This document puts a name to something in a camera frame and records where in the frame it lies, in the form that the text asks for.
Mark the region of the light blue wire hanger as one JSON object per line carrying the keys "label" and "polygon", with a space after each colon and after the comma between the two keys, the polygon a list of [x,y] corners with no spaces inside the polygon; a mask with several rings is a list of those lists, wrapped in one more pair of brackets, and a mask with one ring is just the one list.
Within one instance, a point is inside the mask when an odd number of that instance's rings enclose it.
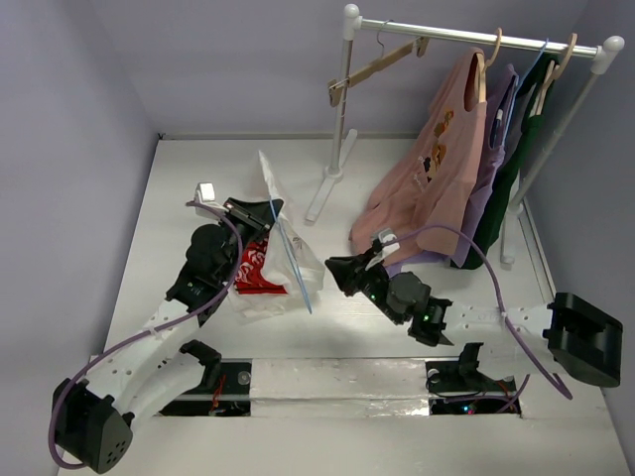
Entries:
{"label": "light blue wire hanger", "polygon": [[271,195],[268,196],[268,202],[269,202],[269,206],[270,206],[270,212],[271,212],[271,216],[273,219],[273,224],[271,226],[271,231],[274,235],[278,235],[279,236],[279,240],[281,241],[282,244],[282,248],[284,251],[284,254],[287,258],[287,261],[289,262],[289,265],[291,267],[293,276],[296,280],[297,285],[300,288],[300,292],[301,292],[301,296],[303,298],[305,307],[308,311],[309,314],[313,313],[313,306],[311,304],[311,299],[305,284],[305,281],[303,279],[299,264],[298,264],[298,260],[295,256],[295,252],[293,249],[293,245],[292,245],[292,241],[291,239],[288,237],[287,233],[286,233],[286,229],[284,224],[281,221],[280,218],[280,211],[276,208],[276,204],[275,204],[275,198]]}

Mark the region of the white red printed t-shirt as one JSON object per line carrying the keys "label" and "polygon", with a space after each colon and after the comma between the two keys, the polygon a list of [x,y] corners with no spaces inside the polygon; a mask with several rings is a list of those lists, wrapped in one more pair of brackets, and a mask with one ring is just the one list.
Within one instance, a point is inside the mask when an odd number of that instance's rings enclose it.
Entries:
{"label": "white red printed t-shirt", "polygon": [[[292,241],[314,311],[318,293],[323,289],[325,266],[298,233],[295,205],[262,151],[256,154],[246,193],[250,201],[268,200],[269,195],[284,200],[280,218]],[[238,277],[229,292],[229,300],[245,322],[292,311],[308,312],[278,235],[270,231],[264,238],[248,246],[242,257]]]}

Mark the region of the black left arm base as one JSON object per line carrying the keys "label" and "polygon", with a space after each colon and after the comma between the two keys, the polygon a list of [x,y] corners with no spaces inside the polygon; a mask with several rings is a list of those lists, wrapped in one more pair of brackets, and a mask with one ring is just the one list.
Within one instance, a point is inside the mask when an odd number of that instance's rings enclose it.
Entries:
{"label": "black left arm base", "polygon": [[193,356],[204,368],[200,383],[159,411],[162,417],[249,417],[251,415],[250,359],[224,360],[198,340],[187,342],[181,353]]}

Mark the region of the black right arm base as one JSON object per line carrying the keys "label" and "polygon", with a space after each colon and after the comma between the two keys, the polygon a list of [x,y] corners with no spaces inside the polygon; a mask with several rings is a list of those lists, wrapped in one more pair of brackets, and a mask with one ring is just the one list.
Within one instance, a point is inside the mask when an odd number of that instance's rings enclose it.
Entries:
{"label": "black right arm base", "polygon": [[522,414],[513,377],[494,380],[480,372],[482,343],[467,343],[453,360],[426,363],[431,416]]}

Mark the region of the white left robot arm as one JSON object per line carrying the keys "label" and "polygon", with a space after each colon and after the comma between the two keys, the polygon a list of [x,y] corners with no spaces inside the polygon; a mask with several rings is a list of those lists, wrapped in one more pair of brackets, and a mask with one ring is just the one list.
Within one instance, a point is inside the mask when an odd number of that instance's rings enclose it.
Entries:
{"label": "white left robot arm", "polygon": [[136,334],[90,360],[55,389],[48,446],[56,465],[104,474],[134,431],[173,399],[222,385],[221,354],[195,335],[227,297],[249,244],[276,224],[281,198],[190,202],[215,217],[196,228],[186,260],[158,309]]}

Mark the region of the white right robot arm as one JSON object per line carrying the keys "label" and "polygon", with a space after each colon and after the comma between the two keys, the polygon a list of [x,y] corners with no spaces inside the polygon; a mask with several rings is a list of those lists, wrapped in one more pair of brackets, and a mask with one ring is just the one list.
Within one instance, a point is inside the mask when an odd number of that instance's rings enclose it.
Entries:
{"label": "white right robot arm", "polygon": [[443,356],[464,352],[458,380],[478,389],[492,377],[547,372],[594,387],[621,383],[622,323],[571,293],[532,308],[478,308],[434,297],[414,273],[388,275],[371,255],[325,262],[348,297],[365,295],[391,322]]}

